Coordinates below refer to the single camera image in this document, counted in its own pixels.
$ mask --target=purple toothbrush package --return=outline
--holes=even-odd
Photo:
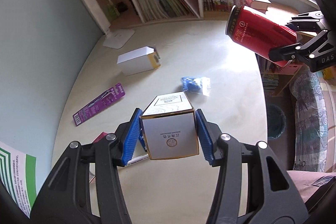
[[[88,103],[85,107],[83,107],[72,116],[75,125],[79,126],[86,120],[90,119],[94,115],[109,107],[111,104],[119,100],[124,95],[125,92],[120,83],[104,91],[97,98]]]

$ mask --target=desk surface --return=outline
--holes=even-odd
[[[53,151],[53,165],[73,140],[92,142],[101,132],[114,132],[156,95],[181,90],[182,76],[211,79],[211,94],[188,95],[208,121],[240,142],[267,140],[263,85],[255,54],[232,42],[225,21],[191,21],[139,27],[119,50],[100,39],[86,60],[65,105]],[[116,66],[120,54],[156,45],[161,67],[124,76]],[[72,115],[103,91],[121,82],[126,95],[108,109],[75,127]],[[122,190],[133,223],[204,224],[215,191],[218,168],[200,155],[178,160],[144,160],[119,170]],[[246,173],[243,192],[246,192]],[[97,213],[96,201],[92,211]]]

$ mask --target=transparent plastic packet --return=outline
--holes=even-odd
[[[186,76],[181,78],[182,91],[210,96],[210,78]]]

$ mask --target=metal pin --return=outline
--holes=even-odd
[[[259,146],[261,149],[266,149],[266,148],[267,148],[267,143],[265,143],[265,142],[258,142],[258,146]]]
[[[74,141],[70,144],[70,148],[77,148],[79,146],[79,143]]]
[[[108,141],[113,141],[113,140],[115,140],[116,137],[117,137],[117,136],[116,136],[114,133],[111,133],[111,134],[106,135],[106,139],[107,139]]]
[[[231,136],[229,134],[224,133],[220,136],[220,138],[224,141],[228,141],[229,139],[231,139]]]

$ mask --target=red can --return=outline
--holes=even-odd
[[[271,48],[296,43],[296,33],[294,31],[271,21],[263,13],[248,6],[232,7],[225,34],[234,42],[268,60],[268,52]],[[274,63],[283,67],[288,61]]]

